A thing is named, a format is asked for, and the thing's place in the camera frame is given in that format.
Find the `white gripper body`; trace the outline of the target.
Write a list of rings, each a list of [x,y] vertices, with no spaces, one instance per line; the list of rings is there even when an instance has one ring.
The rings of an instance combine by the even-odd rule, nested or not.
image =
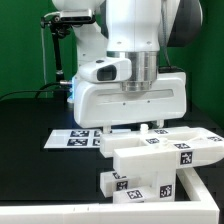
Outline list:
[[[162,73],[149,91],[125,92],[119,83],[81,81],[75,90],[74,119],[82,128],[181,118],[186,112],[186,75]]]

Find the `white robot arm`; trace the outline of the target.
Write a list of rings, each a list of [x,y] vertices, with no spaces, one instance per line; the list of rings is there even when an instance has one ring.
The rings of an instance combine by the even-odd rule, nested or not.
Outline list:
[[[74,119],[83,128],[164,121],[186,113],[186,74],[161,52],[195,38],[200,0],[52,0],[77,38]]]

